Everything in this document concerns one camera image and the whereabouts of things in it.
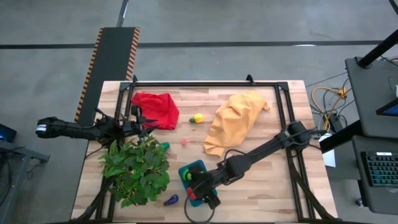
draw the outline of yellow and black striped tape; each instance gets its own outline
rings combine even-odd
[[[127,73],[126,73],[126,80],[132,80],[132,69],[134,68],[134,61],[136,59],[136,52],[138,46],[138,38],[139,38],[139,28],[136,27],[134,29],[134,34],[132,36],[132,43],[130,49],[130,56],[129,56],[129,63],[127,65]]]
[[[76,123],[79,120],[81,107],[82,107],[83,101],[85,99],[88,82],[89,82],[90,76],[91,76],[91,70],[93,69],[94,59],[95,59],[95,56],[97,54],[98,46],[100,44],[100,40],[101,40],[101,36],[102,36],[102,30],[103,30],[102,28],[99,30],[99,33],[98,33],[98,36],[97,36],[97,41],[95,42],[95,46],[94,46],[93,56],[91,56],[90,66],[88,67],[88,72],[87,72],[87,75],[86,75],[85,85],[83,86],[83,90],[81,91],[79,104],[77,106],[77,110],[76,110],[76,114],[75,114],[75,122]]]

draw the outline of concrete floor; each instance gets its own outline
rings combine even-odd
[[[98,29],[116,25],[122,0],[3,0],[0,44],[93,43]],[[183,1],[130,0],[124,26],[141,27],[140,42],[381,40],[397,29],[388,0]],[[140,80],[228,80],[247,74],[262,80],[311,84],[344,72],[344,59],[374,46],[223,47],[139,49],[134,73]],[[70,218],[86,141],[39,139],[38,119],[72,120],[91,49],[0,50],[0,123],[18,130],[16,141],[51,154],[27,180],[13,223],[50,223]],[[386,57],[398,55],[394,47]],[[340,87],[346,75],[317,86]],[[320,102],[322,94],[316,99]],[[355,104],[342,113],[358,119]],[[356,182],[330,179],[340,218],[394,223],[353,203]]]

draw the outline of fabric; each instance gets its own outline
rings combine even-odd
[[[242,144],[263,109],[269,110],[267,102],[255,91],[231,96],[216,111],[204,143],[206,153],[221,157],[226,147]]]
[[[158,129],[175,129],[180,112],[170,94],[136,93],[131,98],[131,103],[140,106],[142,115],[147,119],[157,120],[154,123],[145,123],[145,128],[159,125]]]

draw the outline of green object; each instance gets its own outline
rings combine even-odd
[[[192,175],[191,175],[191,173],[189,173],[189,170],[188,170],[188,169],[185,169],[185,170],[182,172],[182,179],[183,179],[183,180],[191,180],[191,179],[192,179]]]
[[[163,142],[160,145],[163,147],[164,151],[167,151],[170,148],[170,143],[168,142]]]
[[[155,202],[157,195],[165,191],[170,177],[167,173],[169,162],[166,149],[170,144],[160,144],[153,136],[137,145],[129,141],[122,146],[114,141],[100,159],[106,178],[114,177],[115,182],[108,190],[121,207],[145,205],[148,200]]]

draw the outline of purple toy eggplant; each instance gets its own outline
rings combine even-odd
[[[164,206],[173,205],[178,202],[178,195],[173,195],[163,203]]]

